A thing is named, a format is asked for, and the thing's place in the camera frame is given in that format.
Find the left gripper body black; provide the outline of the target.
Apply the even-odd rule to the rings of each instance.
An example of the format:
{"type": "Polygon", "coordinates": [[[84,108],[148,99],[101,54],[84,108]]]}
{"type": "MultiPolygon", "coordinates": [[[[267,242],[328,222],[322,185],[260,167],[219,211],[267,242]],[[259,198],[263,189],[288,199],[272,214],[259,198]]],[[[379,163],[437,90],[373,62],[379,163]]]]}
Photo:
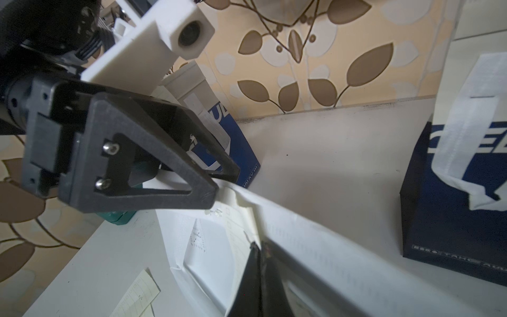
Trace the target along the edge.
{"type": "Polygon", "coordinates": [[[26,143],[22,187],[45,198],[69,169],[75,132],[83,131],[91,96],[103,88],[56,76],[29,81],[23,105],[26,143]]]}

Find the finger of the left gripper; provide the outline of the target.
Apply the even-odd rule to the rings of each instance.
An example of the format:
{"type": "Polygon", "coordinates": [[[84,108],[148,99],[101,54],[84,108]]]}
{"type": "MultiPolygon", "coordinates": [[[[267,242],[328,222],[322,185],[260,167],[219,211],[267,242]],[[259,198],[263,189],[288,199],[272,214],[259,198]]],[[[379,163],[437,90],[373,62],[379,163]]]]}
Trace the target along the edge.
{"type": "Polygon", "coordinates": [[[140,132],[135,133],[135,143],[140,149],[136,151],[134,163],[153,160],[160,164],[159,169],[175,171],[184,180],[203,181],[207,174],[210,178],[237,181],[239,166],[194,112],[153,97],[136,96],[132,100],[137,105],[133,117],[140,126],[140,132]],[[200,167],[197,160],[187,154],[191,137],[219,163],[218,169],[200,167]]]}
{"type": "Polygon", "coordinates": [[[182,106],[153,98],[92,95],[80,122],[65,125],[58,197],[84,213],[205,209],[218,192],[187,149],[195,137],[215,158],[219,142],[182,106]]]}

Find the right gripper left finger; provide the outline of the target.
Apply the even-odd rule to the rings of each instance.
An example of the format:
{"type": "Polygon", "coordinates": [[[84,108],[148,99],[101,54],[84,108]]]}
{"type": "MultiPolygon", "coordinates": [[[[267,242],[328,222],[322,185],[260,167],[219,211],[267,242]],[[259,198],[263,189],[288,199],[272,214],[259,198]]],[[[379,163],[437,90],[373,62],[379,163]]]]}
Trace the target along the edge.
{"type": "Polygon", "coordinates": [[[261,316],[260,256],[259,247],[256,243],[252,243],[238,291],[227,316],[261,316]]]}

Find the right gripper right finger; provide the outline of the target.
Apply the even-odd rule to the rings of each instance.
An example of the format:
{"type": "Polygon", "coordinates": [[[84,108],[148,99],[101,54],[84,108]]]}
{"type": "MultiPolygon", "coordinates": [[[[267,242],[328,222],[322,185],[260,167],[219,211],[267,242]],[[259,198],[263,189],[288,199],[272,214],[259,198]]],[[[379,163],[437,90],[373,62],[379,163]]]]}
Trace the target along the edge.
{"type": "Polygon", "coordinates": [[[268,243],[261,243],[261,310],[263,316],[294,317],[268,243]]]}

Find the blue takeaway bag white handles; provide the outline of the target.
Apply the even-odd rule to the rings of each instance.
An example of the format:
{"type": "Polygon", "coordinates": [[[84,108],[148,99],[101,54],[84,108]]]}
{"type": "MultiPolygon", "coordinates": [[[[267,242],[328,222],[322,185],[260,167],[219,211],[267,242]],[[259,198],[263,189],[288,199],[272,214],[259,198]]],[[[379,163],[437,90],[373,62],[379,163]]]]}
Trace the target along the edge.
{"type": "Polygon", "coordinates": [[[190,62],[167,76],[152,96],[192,110],[224,151],[239,166],[237,185],[248,188],[260,162],[227,107],[207,82],[202,67],[190,62]]]}

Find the white bag back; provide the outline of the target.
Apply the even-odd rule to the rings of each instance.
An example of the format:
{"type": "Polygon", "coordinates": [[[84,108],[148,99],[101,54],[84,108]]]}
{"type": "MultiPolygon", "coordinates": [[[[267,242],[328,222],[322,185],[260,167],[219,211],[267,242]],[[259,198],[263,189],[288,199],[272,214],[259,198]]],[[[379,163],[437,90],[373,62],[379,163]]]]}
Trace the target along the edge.
{"type": "Polygon", "coordinates": [[[205,209],[155,209],[170,271],[198,316],[227,316],[234,260],[222,217],[222,188],[254,208],[294,316],[479,316],[479,311],[367,249],[241,186],[215,181],[205,209]]]}

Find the dark navy bag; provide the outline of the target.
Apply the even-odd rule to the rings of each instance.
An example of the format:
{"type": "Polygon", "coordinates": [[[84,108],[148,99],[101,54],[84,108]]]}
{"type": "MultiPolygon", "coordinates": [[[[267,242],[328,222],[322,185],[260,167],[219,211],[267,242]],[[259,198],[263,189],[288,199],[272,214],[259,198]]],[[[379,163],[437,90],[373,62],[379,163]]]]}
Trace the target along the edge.
{"type": "Polygon", "coordinates": [[[401,190],[402,254],[506,284],[506,54],[449,63],[401,190]]]}

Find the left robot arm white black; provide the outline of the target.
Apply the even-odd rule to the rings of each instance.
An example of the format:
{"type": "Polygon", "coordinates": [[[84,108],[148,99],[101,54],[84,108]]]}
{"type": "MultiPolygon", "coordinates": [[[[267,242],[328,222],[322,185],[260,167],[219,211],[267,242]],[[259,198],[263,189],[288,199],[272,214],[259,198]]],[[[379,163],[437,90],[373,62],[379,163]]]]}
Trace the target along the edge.
{"type": "Polygon", "coordinates": [[[1,133],[21,186],[83,213],[208,209],[240,168],[190,109],[152,97],[214,27],[194,1],[145,1],[121,36],[100,1],[1,2],[1,133]]]}

